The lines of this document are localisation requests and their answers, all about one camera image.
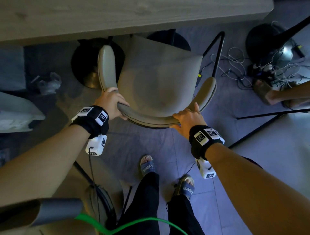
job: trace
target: tile grout line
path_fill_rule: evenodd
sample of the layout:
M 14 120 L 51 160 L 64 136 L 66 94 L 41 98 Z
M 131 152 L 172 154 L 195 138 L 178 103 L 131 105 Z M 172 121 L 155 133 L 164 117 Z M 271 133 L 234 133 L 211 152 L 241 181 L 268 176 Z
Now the tile grout line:
M 216 199 L 216 206 L 217 206 L 217 212 L 219 214 L 219 205 L 217 203 L 217 197 L 216 197 L 216 191 L 215 191 L 215 185 L 214 185 L 214 180 L 212 179 L 213 181 L 213 187 L 214 187 L 214 193 L 215 193 L 215 199 Z M 221 217 L 219 216 L 219 224 L 221 226 L 221 232 L 222 232 L 222 235 L 223 235 L 223 228 L 222 228 L 222 223 L 221 223 Z
M 172 129 L 170 129 L 170 130 L 171 130 L 171 135 L 172 135 L 172 140 L 173 140 L 173 149 L 174 149 L 174 151 L 175 151 L 173 132 L 172 132 Z M 178 177 L 180 177 L 179 167 L 178 167 L 178 161 L 176 160 L 176 151 L 175 151 L 175 163 L 176 163 L 176 169 L 177 169 L 177 171 L 178 171 Z

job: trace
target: wristband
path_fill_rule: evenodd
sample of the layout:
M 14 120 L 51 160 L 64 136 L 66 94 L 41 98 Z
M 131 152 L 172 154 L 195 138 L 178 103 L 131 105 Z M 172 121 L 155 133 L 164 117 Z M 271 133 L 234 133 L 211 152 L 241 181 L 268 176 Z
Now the wristband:
M 90 133 L 88 139 L 106 135 L 109 130 L 109 115 L 97 105 L 82 108 L 71 121 L 70 125 L 79 125 Z
M 224 144 L 225 140 L 220 134 L 209 126 L 197 125 L 193 126 L 189 131 L 189 142 L 192 145 L 192 155 L 196 159 L 204 159 L 206 150 L 215 143 Z

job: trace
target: gray seat cushion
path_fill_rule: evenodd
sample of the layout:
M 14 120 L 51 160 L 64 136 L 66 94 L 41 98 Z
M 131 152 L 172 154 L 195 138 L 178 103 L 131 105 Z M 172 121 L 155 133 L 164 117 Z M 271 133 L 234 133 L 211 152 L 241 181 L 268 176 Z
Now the gray seat cushion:
M 192 101 L 202 56 L 133 36 L 118 90 L 136 112 L 168 117 Z

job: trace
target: hand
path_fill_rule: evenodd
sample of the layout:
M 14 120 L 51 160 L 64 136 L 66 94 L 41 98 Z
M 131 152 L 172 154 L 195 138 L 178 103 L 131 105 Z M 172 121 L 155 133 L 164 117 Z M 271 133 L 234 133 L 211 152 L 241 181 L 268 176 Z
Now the hand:
M 109 115 L 109 120 L 116 117 L 121 117 L 122 119 L 127 120 L 127 118 L 118 110 L 116 105 L 117 103 L 120 103 L 129 106 L 129 103 L 126 102 L 121 94 L 112 92 L 116 90 L 116 87 L 110 87 L 105 92 L 102 91 L 101 96 L 95 100 L 94 105 L 104 108 Z
M 199 106 L 197 103 L 195 105 L 195 111 L 191 111 L 189 109 L 184 109 L 179 113 L 175 113 L 172 116 L 175 119 L 178 119 L 181 126 L 173 125 L 170 128 L 176 129 L 182 136 L 186 139 L 189 139 L 189 130 L 196 125 L 207 125 L 203 116 L 200 114 Z

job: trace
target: person's left hand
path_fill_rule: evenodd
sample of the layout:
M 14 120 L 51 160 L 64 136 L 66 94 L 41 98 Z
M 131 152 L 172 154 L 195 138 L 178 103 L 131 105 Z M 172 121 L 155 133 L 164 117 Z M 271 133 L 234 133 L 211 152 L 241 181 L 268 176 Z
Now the person's left hand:
M 121 117 L 122 119 L 127 120 L 127 118 L 118 110 L 117 103 L 127 106 L 129 106 L 129 103 L 127 103 L 121 94 L 113 92 L 116 90 L 116 87 L 110 87 L 105 92 L 102 91 L 101 96 L 95 100 L 94 105 L 104 108 L 109 115 L 109 120 L 116 117 Z

